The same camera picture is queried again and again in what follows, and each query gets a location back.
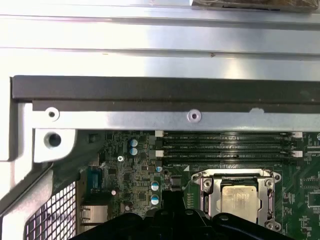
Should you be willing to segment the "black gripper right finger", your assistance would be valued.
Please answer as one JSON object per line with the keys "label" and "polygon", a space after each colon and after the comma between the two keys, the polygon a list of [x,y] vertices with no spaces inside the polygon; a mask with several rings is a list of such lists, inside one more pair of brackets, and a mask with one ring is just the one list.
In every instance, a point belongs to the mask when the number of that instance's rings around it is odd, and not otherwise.
{"label": "black gripper right finger", "polygon": [[173,193],[175,240],[289,240],[290,237],[230,213],[207,218],[202,211],[186,208],[184,193]]}

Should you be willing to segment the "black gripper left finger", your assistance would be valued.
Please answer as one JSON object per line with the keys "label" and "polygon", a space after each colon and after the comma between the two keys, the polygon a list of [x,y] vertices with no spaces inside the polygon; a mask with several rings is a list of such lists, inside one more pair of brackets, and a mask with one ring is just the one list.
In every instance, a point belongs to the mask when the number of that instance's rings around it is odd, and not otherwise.
{"label": "black gripper left finger", "polygon": [[74,237],[75,240],[172,240],[174,192],[163,191],[160,209],[145,217],[124,213]]}

